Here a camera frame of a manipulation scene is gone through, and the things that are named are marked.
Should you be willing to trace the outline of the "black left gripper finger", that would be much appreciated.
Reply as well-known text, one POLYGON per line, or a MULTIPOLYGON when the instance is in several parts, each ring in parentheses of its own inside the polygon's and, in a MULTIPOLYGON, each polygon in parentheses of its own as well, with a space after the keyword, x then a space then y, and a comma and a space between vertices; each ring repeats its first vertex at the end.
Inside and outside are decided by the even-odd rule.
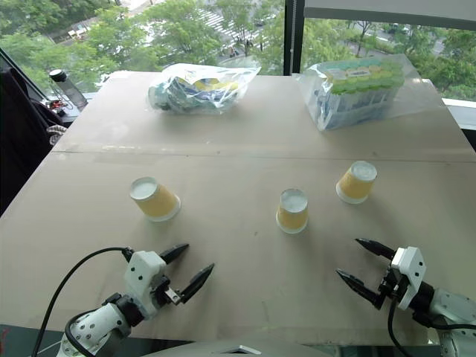
POLYGON ((191 280, 189 285, 180 293, 181 302, 186 304, 205 284, 211 275, 215 264, 211 263, 209 266, 201 269, 191 280))
POLYGON ((174 245, 172 248, 169 248, 159 254, 159 257, 166 263, 170 264, 172 261, 176 260, 182 253, 184 253, 189 248, 187 243, 182 243, 174 245))

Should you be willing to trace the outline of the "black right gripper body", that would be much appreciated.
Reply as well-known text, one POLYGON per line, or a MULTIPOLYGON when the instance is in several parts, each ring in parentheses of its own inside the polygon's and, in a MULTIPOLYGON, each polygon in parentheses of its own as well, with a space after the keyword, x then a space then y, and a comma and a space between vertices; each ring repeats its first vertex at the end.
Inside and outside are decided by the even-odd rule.
POLYGON ((406 293, 406 278, 394 268, 387 268, 378 287, 379 298, 396 298, 401 300, 406 293))

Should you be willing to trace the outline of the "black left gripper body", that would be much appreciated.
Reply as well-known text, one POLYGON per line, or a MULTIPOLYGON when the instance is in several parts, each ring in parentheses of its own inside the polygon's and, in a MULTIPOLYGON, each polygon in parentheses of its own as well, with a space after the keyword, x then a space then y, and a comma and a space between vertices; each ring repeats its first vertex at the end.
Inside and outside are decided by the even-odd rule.
POLYGON ((181 293, 170 287, 170 279, 167 276, 159 276, 152 281, 151 298, 156 306, 171 303, 178 305, 182 301, 181 293))

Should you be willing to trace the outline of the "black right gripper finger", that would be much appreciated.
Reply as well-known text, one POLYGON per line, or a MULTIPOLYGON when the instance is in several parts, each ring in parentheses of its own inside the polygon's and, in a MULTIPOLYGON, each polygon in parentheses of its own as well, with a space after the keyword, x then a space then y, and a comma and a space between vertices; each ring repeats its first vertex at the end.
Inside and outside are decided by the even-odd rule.
POLYGON ((386 245, 383 245, 375 240, 357 238, 356 242, 371 253, 377 256, 385 257, 388 260, 392 260, 395 255, 395 251, 392 248, 387 247, 386 245))
POLYGON ((357 277, 343 271, 335 270, 338 276, 359 296, 369 301, 376 309, 381 309, 385 296, 377 294, 365 286, 365 284, 357 277))

